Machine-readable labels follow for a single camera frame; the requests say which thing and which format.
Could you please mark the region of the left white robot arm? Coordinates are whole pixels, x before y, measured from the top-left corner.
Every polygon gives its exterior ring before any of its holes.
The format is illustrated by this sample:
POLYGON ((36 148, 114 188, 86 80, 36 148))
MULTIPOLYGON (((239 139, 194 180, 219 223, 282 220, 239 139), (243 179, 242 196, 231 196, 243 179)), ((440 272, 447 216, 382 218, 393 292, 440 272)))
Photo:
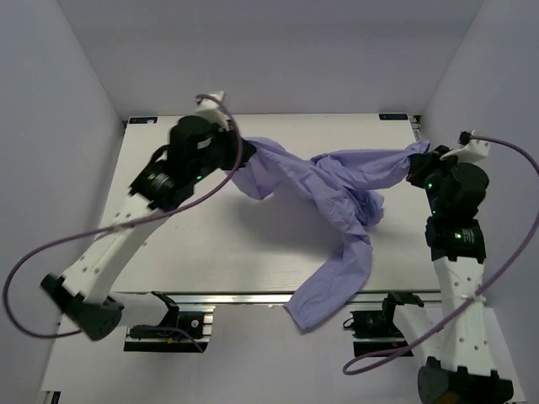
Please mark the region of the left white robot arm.
POLYGON ((179 333, 179 308, 163 292, 114 293, 113 283, 167 219, 196 206, 196 185, 216 170, 233 174, 255 153, 224 105, 225 93, 201 94, 192 115, 179 119, 135 177, 124 204, 104 233, 62 274, 41 289, 89 339, 117 327, 164 337, 179 333))

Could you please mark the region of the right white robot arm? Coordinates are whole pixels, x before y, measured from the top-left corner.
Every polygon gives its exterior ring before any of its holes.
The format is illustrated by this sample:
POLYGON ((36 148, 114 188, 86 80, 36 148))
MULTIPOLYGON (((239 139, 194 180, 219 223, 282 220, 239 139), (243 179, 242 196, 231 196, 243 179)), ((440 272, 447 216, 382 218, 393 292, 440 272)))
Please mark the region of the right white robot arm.
POLYGON ((486 141, 462 132, 460 146, 438 146, 411 158, 407 180, 425 191, 430 206, 425 239, 440 284, 441 307, 448 319, 417 347, 418 393, 423 403, 506 403, 511 380, 494 363, 484 324, 486 259, 476 215, 486 196, 488 175, 478 162, 488 155, 486 141))

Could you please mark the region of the purple jacket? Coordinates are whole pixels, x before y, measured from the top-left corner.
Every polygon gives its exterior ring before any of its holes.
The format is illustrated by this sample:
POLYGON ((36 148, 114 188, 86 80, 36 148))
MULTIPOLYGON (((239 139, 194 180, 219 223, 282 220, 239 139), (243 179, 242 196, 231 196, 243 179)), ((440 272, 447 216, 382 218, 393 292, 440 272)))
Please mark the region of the purple jacket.
POLYGON ((410 158, 430 150, 428 141, 404 149, 333 151, 304 160, 268 138, 249 139, 256 152, 232 176, 248 197, 262 200, 288 187, 317 208, 341 236, 343 246, 285 304, 302 332, 327 321, 369 279, 373 248, 367 230, 384 216, 379 193, 403 181, 410 158))

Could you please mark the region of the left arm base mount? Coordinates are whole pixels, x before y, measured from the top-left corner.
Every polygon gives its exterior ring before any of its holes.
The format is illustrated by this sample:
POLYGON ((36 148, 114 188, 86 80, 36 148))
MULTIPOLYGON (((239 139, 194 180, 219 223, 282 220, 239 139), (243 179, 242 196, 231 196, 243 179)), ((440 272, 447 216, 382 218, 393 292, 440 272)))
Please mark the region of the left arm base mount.
POLYGON ((157 292, 156 297, 168 308, 156 326, 136 325, 127 330, 125 352, 197 353, 207 348, 211 332, 208 311, 182 309, 172 298, 157 292))

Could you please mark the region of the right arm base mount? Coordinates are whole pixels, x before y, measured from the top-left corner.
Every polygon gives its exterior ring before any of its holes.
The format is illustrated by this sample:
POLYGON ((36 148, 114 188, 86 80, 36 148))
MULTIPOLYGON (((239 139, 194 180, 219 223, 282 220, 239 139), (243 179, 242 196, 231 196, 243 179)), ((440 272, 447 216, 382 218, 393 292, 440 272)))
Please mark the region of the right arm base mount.
MULTIPOLYGON (((382 301, 381 309, 351 312, 351 317, 343 322, 343 329, 353 334, 355 357, 407 346, 404 336, 393 324, 395 308, 405 305, 424 307, 424 302, 409 292, 390 292, 382 301)), ((376 357, 389 355, 377 353, 376 357)))

